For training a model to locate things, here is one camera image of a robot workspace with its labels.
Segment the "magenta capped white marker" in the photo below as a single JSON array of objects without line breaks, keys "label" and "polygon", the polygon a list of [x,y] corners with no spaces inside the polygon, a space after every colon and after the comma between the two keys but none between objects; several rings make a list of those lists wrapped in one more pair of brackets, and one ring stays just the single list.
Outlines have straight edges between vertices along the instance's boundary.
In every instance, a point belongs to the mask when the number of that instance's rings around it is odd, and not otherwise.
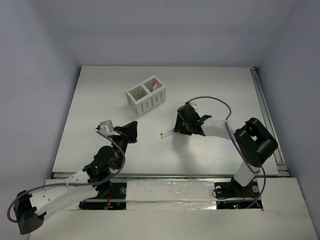
[{"label": "magenta capped white marker", "polygon": [[154,79],[152,80],[152,85],[155,87],[154,90],[156,90],[156,89],[157,89],[157,79],[156,79],[156,78],[154,78]]}]

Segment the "yellow capped white marker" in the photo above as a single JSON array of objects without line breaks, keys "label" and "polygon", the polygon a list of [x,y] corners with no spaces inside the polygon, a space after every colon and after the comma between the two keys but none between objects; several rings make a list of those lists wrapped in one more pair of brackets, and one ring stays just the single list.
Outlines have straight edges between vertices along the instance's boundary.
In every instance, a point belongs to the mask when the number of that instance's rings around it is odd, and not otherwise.
[{"label": "yellow capped white marker", "polygon": [[172,132],[171,134],[167,134],[167,135],[165,135],[165,136],[160,136],[160,138],[161,138],[161,139],[167,138],[167,137],[171,136],[173,133],[174,133],[174,132]]}]

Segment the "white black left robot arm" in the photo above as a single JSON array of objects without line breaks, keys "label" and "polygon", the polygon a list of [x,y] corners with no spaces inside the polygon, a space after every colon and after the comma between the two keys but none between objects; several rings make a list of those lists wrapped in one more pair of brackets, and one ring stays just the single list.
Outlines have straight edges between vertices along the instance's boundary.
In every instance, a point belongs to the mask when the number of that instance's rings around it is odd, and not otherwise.
[{"label": "white black left robot arm", "polygon": [[51,183],[20,192],[12,205],[21,235],[40,228],[57,212],[90,198],[109,199],[114,193],[111,180],[123,169],[126,150],[138,138],[138,122],[113,126],[101,122],[96,133],[110,145],[102,146],[92,162],[60,183]]}]

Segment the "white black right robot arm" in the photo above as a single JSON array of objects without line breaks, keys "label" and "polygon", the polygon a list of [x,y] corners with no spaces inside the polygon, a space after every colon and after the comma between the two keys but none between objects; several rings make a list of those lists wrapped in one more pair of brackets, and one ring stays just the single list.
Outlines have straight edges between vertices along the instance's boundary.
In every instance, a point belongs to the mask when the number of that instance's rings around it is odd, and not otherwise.
[{"label": "white black right robot arm", "polygon": [[214,184],[213,195],[218,200],[250,198],[253,193],[260,193],[255,176],[277,150],[278,143],[257,118],[238,124],[210,115],[200,117],[195,108],[186,103],[177,110],[173,131],[189,136],[219,137],[235,145],[243,162],[230,181]]}]

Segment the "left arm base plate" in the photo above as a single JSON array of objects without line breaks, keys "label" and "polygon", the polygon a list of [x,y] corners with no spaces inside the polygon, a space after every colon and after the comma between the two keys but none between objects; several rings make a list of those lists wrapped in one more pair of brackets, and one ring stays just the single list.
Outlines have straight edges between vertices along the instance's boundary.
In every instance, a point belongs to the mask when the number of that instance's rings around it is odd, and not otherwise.
[{"label": "left arm base plate", "polygon": [[126,210],[127,183],[114,182],[112,185],[113,190],[108,197],[96,196],[85,199],[79,203],[79,208],[81,210]]}]

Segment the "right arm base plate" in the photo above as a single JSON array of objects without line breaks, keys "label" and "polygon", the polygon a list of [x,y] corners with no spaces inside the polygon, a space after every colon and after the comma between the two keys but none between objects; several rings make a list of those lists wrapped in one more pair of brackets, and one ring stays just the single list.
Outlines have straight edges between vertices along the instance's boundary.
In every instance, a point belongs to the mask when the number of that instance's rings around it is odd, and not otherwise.
[{"label": "right arm base plate", "polygon": [[250,182],[246,187],[233,181],[215,182],[212,191],[212,195],[218,200],[257,197],[259,193],[258,183],[255,181]]}]

